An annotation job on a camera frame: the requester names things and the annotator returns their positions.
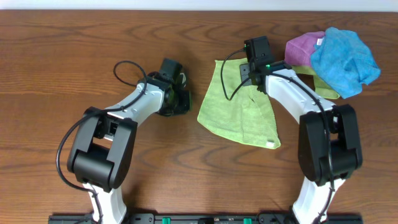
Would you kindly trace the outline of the light green cloth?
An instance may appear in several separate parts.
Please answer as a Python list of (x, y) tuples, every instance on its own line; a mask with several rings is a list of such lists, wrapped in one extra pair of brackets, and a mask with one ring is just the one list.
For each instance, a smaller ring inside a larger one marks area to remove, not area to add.
[(277, 133), (274, 110), (269, 97), (256, 86), (243, 86), (227, 100), (241, 83), (239, 66), (246, 60), (215, 62), (215, 69), (197, 121), (217, 136), (250, 146), (277, 149), (281, 142)]

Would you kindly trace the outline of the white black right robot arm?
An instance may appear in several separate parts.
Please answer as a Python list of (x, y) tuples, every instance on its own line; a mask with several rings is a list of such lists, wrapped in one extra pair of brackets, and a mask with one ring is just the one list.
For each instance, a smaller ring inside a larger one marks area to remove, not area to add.
[(304, 174), (298, 199), (285, 212), (266, 212), (259, 223), (362, 223), (361, 215), (327, 213), (337, 190), (363, 163), (358, 122), (350, 105), (316, 94), (290, 65), (239, 67), (242, 84), (256, 85), (298, 122), (298, 161)]

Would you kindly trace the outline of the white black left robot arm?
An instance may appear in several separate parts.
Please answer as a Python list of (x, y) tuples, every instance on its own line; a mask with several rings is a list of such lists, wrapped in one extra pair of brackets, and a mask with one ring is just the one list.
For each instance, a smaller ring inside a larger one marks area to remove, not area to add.
[(89, 107), (63, 137), (76, 133), (67, 169), (88, 192), (92, 223), (122, 223), (127, 214), (121, 185), (133, 155), (137, 128), (152, 114), (174, 116), (190, 110), (186, 75), (179, 68), (145, 74), (127, 97), (103, 110)]

